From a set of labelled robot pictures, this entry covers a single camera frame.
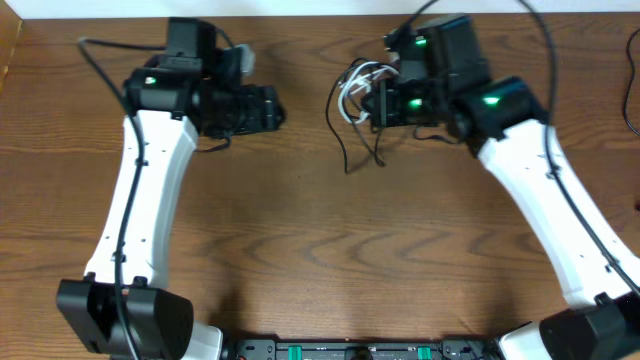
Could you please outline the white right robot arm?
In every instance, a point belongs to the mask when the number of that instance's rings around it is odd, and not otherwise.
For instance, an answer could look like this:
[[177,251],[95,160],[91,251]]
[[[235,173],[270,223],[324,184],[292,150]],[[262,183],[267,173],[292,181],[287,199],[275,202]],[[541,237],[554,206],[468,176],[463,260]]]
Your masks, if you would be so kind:
[[512,197],[549,258],[567,309],[496,339],[502,359],[621,359],[639,349],[639,259],[580,182],[543,107],[517,77],[492,78],[463,14],[384,37],[390,77],[362,105],[377,128],[445,125]]

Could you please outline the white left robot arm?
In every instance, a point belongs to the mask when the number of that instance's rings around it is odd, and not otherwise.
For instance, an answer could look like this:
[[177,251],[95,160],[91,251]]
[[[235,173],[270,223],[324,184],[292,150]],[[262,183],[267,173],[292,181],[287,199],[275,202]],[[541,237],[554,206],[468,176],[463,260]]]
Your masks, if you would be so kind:
[[220,329],[199,323],[192,303],[168,290],[169,243],[181,183],[200,137],[217,150],[236,136],[280,128],[271,86],[246,85],[255,56],[218,46],[224,31],[173,17],[113,94],[124,109],[122,160],[99,243],[79,280],[60,282],[56,305],[84,347],[113,359],[225,359]]

